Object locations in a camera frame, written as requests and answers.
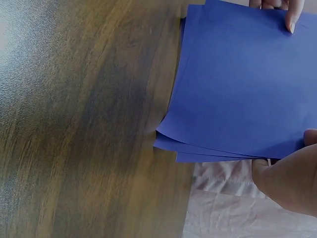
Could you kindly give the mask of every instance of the table surface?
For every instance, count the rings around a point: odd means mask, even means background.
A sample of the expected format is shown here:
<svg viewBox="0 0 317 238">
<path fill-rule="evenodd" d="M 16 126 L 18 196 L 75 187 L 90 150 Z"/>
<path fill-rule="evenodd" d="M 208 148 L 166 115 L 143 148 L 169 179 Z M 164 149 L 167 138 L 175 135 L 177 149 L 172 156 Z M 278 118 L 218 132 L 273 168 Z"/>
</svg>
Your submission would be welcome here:
<svg viewBox="0 0 317 238">
<path fill-rule="evenodd" d="M 193 165 L 152 147 L 173 86 L 179 7 L 1 1 L 3 237 L 181 237 Z"/>
</svg>

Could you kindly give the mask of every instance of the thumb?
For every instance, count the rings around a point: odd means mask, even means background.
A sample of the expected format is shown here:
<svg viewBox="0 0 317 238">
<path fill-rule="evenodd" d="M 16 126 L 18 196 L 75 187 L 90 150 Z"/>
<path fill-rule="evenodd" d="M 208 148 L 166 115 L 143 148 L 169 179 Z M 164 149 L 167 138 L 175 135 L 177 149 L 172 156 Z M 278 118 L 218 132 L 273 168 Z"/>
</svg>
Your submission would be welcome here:
<svg viewBox="0 0 317 238">
<path fill-rule="evenodd" d="M 288 12 L 285 17 L 286 28 L 293 34 L 304 7 L 305 0 L 289 0 Z"/>
<path fill-rule="evenodd" d="M 317 144 L 317 129 L 308 129 L 304 133 L 304 142 L 306 146 Z"/>
<path fill-rule="evenodd" d="M 268 168 L 268 161 L 263 159 L 252 160 L 252 179 L 259 190 L 264 190 L 266 181 L 264 171 Z"/>
</svg>

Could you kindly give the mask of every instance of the stack of blue paper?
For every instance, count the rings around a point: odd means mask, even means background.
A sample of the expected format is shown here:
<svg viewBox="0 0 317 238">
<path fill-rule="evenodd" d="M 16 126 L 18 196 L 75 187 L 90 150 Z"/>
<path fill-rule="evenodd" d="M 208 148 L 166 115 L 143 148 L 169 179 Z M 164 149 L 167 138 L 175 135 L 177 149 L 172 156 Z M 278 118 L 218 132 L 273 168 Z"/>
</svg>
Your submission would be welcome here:
<svg viewBox="0 0 317 238">
<path fill-rule="evenodd" d="M 282 10 L 190 5 L 155 147 L 178 162 L 282 159 L 317 128 L 317 16 L 287 32 Z"/>
</svg>

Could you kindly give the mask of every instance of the finger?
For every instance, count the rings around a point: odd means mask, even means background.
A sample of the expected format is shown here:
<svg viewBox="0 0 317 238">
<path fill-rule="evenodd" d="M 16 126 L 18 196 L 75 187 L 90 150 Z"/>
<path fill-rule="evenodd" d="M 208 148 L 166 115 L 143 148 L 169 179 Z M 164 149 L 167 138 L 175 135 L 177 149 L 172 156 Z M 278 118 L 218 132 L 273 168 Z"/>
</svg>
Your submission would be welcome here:
<svg viewBox="0 0 317 238">
<path fill-rule="evenodd" d="M 281 10 L 288 10 L 288 1 L 282 1 L 282 5 L 279 7 Z"/>
<path fill-rule="evenodd" d="M 286 28 L 293 34 L 295 24 L 298 21 L 304 7 L 305 0 L 290 0 L 288 5 L 288 12 L 285 17 Z"/>
<path fill-rule="evenodd" d="M 272 6 L 271 4 L 268 4 L 266 2 L 263 2 L 262 9 L 274 9 L 274 6 Z"/>
<path fill-rule="evenodd" d="M 317 144 L 317 129 L 308 129 L 305 131 L 304 143 L 306 146 Z"/>
<path fill-rule="evenodd" d="M 249 0 L 249 6 L 253 8 L 260 8 L 262 0 Z"/>
<path fill-rule="evenodd" d="M 268 168 L 267 160 L 252 160 L 252 179 L 259 190 L 263 189 L 265 178 L 263 172 Z"/>
</svg>

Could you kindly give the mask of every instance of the wrinkled fabric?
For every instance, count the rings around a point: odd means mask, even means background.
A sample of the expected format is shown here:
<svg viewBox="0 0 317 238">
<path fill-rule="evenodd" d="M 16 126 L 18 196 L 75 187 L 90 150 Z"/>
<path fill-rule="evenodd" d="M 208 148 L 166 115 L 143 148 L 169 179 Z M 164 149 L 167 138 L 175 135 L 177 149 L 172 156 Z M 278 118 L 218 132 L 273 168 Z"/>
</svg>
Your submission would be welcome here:
<svg viewBox="0 0 317 238">
<path fill-rule="evenodd" d="M 317 238 L 317 219 L 281 208 L 252 182 L 251 161 L 196 164 L 183 238 Z"/>
</svg>

